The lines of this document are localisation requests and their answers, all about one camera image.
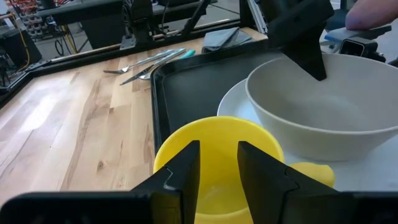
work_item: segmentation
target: white bowl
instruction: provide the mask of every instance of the white bowl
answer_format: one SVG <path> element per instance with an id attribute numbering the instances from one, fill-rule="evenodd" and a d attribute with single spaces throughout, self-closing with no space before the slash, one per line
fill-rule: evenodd
<path id="1" fill-rule="evenodd" d="M 321 82 L 287 57 L 248 77 L 256 114 L 283 149 L 344 161 L 398 134 L 398 69 L 350 55 L 325 54 L 323 61 L 328 78 Z"/>

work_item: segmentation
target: yellow cup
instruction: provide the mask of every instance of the yellow cup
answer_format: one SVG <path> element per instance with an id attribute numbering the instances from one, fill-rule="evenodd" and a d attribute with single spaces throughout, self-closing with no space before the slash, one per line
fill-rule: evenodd
<path id="1" fill-rule="evenodd" d="M 247 141 L 285 162 L 279 143 L 272 134 L 250 121 L 229 116 L 204 118 L 178 129 L 163 143 L 155 158 L 154 172 L 192 140 L 200 141 L 195 223 L 252 223 L 239 175 L 238 142 Z M 333 171 L 328 166 L 299 163 L 292 167 L 329 186 L 334 183 Z"/>

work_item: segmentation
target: gray cloth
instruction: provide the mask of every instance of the gray cloth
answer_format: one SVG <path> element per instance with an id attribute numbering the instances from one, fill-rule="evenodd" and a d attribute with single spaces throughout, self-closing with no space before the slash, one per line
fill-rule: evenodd
<path id="1" fill-rule="evenodd" d="M 209 32 L 205 36 L 201 52 L 206 53 L 225 49 L 250 42 L 251 40 L 251 36 L 241 31 L 238 27 Z"/>

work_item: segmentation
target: wooden countertop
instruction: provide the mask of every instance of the wooden countertop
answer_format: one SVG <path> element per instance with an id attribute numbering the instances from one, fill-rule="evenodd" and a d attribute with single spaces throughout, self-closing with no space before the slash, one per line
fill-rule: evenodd
<path id="1" fill-rule="evenodd" d="M 254 39 L 264 35 L 244 29 Z M 0 110 L 0 205 L 31 191 L 130 190 L 152 174 L 150 82 L 117 70 L 165 49 L 201 52 L 203 39 L 33 79 Z"/>

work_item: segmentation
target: yellow cup handle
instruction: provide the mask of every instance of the yellow cup handle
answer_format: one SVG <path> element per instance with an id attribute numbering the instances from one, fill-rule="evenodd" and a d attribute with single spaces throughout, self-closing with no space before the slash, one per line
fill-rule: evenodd
<path id="1" fill-rule="evenodd" d="M 333 187 L 335 184 L 335 173 L 328 165 L 317 165 L 310 162 L 298 162 L 289 166 L 329 187 Z"/>

